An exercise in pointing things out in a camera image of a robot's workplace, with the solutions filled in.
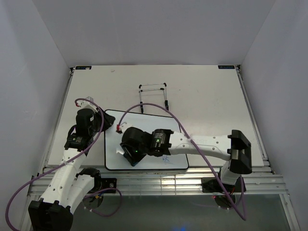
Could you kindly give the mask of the blue bone-shaped eraser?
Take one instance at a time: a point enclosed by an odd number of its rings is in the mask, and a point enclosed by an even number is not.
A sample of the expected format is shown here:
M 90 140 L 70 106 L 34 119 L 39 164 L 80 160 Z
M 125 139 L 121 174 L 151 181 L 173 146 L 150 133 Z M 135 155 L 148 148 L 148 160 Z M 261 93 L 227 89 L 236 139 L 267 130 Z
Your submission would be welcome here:
M 131 156 L 129 154 L 124 154 L 123 156 L 132 167 L 136 166 L 144 158 L 144 155 Z

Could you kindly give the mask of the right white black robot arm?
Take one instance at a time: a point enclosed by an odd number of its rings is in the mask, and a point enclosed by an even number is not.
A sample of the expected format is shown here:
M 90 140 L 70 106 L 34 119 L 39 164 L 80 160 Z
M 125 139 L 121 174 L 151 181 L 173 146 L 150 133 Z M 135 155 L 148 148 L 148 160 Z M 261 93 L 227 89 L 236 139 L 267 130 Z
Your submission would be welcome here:
M 229 191 L 241 175 L 252 173 L 251 142 L 240 130 L 232 130 L 229 135 L 191 137 L 170 129 L 148 133 L 139 128 L 120 126 L 116 131 L 122 134 L 120 146 L 131 166 L 147 155 L 192 154 L 218 158 L 225 161 L 217 179 L 218 187 L 223 191 Z

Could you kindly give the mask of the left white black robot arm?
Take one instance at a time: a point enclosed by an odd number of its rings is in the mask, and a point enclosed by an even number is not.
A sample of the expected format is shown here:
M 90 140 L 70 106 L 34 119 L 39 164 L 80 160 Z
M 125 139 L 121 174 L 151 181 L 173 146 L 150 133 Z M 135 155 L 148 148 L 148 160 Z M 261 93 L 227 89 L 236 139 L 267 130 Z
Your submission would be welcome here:
M 95 168 L 79 170 L 93 145 L 94 138 L 109 129 L 115 117 L 95 108 L 80 109 L 76 123 L 67 135 L 61 167 L 37 201 L 28 207 L 32 228 L 35 231 L 68 231 L 73 214 L 87 193 L 102 188 L 100 172 Z

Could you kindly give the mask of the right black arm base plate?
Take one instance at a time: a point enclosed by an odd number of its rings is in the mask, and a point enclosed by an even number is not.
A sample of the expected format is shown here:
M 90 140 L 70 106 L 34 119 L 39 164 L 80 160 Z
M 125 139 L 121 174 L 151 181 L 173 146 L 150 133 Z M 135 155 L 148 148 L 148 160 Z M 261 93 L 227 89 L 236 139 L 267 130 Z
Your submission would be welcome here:
M 219 185 L 217 179 L 213 178 L 201 178 L 202 192 L 206 193 L 224 193 L 223 189 Z M 223 184 L 229 194 L 241 193 L 241 180 L 238 178 L 235 185 Z

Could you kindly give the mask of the white whiteboard black frame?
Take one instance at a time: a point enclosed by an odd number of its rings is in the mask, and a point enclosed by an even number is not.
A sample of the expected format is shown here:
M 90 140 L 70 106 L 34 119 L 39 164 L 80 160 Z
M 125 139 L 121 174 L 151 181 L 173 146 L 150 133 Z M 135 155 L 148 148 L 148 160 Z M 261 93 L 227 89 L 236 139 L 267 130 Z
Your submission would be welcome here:
M 167 138 L 181 129 L 174 118 L 107 110 L 115 118 L 104 132 L 105 167 L 110 171 L 186 170 L 186 154 L 170 155 Z

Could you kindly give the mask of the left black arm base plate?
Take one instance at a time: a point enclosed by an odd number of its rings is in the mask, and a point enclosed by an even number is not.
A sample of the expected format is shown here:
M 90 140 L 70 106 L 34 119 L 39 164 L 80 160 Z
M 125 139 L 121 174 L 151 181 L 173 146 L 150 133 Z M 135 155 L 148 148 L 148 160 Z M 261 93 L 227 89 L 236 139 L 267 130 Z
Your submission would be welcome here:
M 117 178 L 100 178 L 98 190 L 108 189 L 103 193 L 116 193 Z

